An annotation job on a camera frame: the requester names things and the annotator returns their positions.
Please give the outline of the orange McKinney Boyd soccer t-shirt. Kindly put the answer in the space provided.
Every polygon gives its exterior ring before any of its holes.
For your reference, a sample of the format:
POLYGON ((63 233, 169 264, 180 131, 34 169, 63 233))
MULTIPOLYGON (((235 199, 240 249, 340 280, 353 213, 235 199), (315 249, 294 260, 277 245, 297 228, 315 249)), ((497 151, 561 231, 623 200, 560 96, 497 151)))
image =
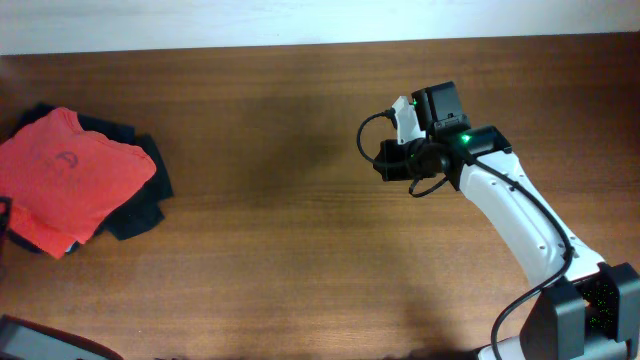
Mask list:
POLYGON ((1 194, 47 225, 88 241, 156 173, 140 147, 84 129, 59 107, 1 144, 1 194))

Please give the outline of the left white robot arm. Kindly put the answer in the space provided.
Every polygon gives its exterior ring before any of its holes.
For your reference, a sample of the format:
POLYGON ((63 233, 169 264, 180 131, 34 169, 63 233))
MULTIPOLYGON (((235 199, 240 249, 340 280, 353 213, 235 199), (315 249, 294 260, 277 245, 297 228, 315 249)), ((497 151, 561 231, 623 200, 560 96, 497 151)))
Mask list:
POLYGON ((123 360, 93 340, 10 315, 1 317, 1 358, 123 360))

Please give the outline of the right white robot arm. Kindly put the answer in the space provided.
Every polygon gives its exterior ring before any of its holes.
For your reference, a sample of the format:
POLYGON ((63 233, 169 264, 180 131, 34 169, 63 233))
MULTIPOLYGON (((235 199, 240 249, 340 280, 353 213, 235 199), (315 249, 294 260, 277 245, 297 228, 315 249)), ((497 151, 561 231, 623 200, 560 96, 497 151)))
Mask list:
POLYGON ((439 139, 385 140, 372 161, 386 181, 444 174, 489 219, 530 290, 495 320, 478 359, 636 359, 639 275, 611 266, 551 209, 494 127, 439 139))

